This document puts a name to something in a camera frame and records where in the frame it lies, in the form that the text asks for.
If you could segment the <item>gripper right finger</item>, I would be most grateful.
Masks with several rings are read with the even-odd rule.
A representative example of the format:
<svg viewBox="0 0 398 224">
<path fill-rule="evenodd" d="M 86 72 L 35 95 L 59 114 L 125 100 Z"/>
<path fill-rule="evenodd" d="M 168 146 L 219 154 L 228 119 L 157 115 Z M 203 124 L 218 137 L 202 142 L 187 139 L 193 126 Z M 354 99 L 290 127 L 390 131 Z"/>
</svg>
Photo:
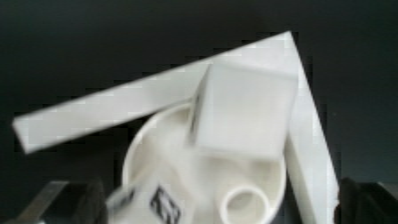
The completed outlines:
<svg viewBox="0 0 398 224">
<path fill-rule="evenodd" d="M 337 224 L 398 224 L 398 183 L 346 178 L 338 199 Z"/>
</svg>

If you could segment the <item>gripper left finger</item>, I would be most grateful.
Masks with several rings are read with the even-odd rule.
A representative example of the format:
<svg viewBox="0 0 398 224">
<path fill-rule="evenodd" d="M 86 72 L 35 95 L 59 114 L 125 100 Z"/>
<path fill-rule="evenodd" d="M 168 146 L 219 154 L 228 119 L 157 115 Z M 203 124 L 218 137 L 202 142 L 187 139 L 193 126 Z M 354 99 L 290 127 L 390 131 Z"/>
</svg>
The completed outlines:
<svg viewBox="0 0 398 224">
<path fill-rule="evenodd" d="M 17 224 L 107 224 L 104 184 L 51 181 L 15 219 Z"/>
</svg>

